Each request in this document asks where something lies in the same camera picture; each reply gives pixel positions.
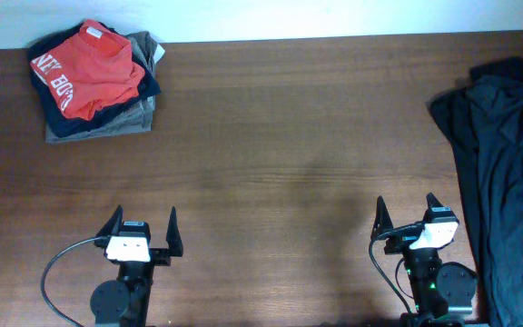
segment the red shirt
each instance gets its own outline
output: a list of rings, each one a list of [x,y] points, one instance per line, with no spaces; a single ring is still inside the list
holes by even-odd
[[[86,20],[78,34],[32,60],[66,118],[91,120],[102,108],[138,96],[144,69],[133,62],[130,41]]]

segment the gray garment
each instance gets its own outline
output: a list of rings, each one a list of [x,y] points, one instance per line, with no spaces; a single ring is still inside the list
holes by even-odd
[[[148,32],[139,32],[127,35],[131,41],[133,54],[146,65],[153,76],[156,74],[155,53],[157,48],[162,48],[151,38]],[[110,123],[88,132],[80,132],[66,137],[57,137],[48,124],[45,125],[45,141],[49,144],[57,144],[70,141],[82,141],[95,137],[116,136],[150,132],[153,123],[153,112],[155,109],[154,96],[131,106],[128,110],[117,115]]]

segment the navy blue garment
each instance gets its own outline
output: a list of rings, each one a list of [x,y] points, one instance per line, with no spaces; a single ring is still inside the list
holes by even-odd
[[[523,59],[475,67],[430,107],[449,139],[489,324],[523,326]]]
[[[44,55],[48,51],[60,45],[66,39],[76,35],[80,30],[82,24],[79,24],[68,30],[49,35],[44,39],[38,41],[27,50],[27,59],[33,59]],[[44,84],[30,69],[30,78],[32,85],[40,96],[40,102],[44,108],[45,120],[49,123],[50,128],[58,137],[66,137],[80,132],[92,131],[96,128],[102,127],[111,122],[118,114],[130,108],[133,104],[144,100],[149,96],[157,95],[161,92],[158,83],[154,80],[151,72],[146,68],[141,60],[133,55],[133,62],[137,63],[144,69],[144,77],[138,84],[138,96],[129,99],[123,104],[109,105],[94,114],[90,121],[85,121],[82,118],[65,118],[57,106],[54,97],[49,87]]]

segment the wooden table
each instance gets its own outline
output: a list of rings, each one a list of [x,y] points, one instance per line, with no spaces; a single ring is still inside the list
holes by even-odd
[[[367,255],[376,197],[395,225],[420,220],[428,192],[463,222],[426,103],[475,64],[523,55],[523,32],[164,47],[152,132],[59,145],[44,143],[25,52],[0,51],[0,326],[65,325],[40,296],[42,270],[118,204],[151,225],[153,246],[178,211],[185,256],[154,273],[152,324],[398,318]],[[381,248],[392,275],[399,257]],[[465,228],[441,258],[474,267]],[[116,274],[86,245],[57,263],[48,292],[93,325],[90,295]]]

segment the wood grain surface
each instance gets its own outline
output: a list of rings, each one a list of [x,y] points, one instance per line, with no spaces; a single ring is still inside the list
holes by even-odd
[[[420,220],[428,192],[463,222],[426,103],[475,64],[523,55],[523,32],[164,47],[152,132],[59,145],[44,143],[25,52],[0,51],[0,326],[67,325],[40,296],[42,270],[118,204],[151,225],[153,246],[177,208],[185,256],[155,270],[150,324],[397,319],[367,254],[376,198],[395,225]],[[381,244],[375,255],[392,275],[399,257]],[[465,228],[441,258],[474,267]],[[57,263],[48,292],[91,326],[90,295],[116,274],[86,245]]]

